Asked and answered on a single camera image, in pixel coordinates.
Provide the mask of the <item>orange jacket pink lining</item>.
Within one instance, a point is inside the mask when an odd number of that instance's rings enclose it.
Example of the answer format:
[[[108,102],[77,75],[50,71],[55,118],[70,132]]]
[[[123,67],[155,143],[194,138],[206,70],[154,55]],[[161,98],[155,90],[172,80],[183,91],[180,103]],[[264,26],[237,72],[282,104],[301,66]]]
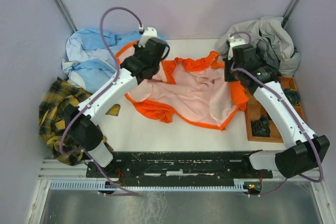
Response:
[[[200,59],[163,60],[151,80],[125,97],[149,119],[171,123],[177,115],[191,125],[222,131],[248,102],[239,81],[225,81],[224,67],[215,51]]]

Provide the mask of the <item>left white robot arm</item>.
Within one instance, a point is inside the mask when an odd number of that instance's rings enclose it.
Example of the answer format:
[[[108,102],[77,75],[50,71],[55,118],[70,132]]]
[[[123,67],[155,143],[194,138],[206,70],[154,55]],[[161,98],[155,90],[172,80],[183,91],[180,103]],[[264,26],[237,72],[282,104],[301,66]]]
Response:
[[[64,135],[70,135],[72,140],[87,151],[87,156],[101,167],[108,166],[113,160],[98,128],[101,118],[122,96],[143,80],[152,79],[160,69],[160,62],[170,51],[165,41],[155,37],[149,38],[144,45],[137,42],[133,47],[134,53],[119,60],[120,69],[97,92],[77,106],[70,104],[64,110]]]

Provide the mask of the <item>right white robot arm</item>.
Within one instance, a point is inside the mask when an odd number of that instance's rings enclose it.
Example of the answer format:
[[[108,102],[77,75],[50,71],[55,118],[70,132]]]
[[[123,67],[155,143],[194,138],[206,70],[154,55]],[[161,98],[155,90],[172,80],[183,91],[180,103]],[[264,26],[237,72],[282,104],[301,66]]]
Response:
[[[278,71],[256,54],[250,44],[231,44],[225,59],[225,80],[240,81],[262,105],[277,127],[286,150],[256,151],[249,155],[255,170],[275,170],[292,178],[318,168],[323,179],[322,161],[330,146],[325,135],[317,136],[290,104],[281,88]]]

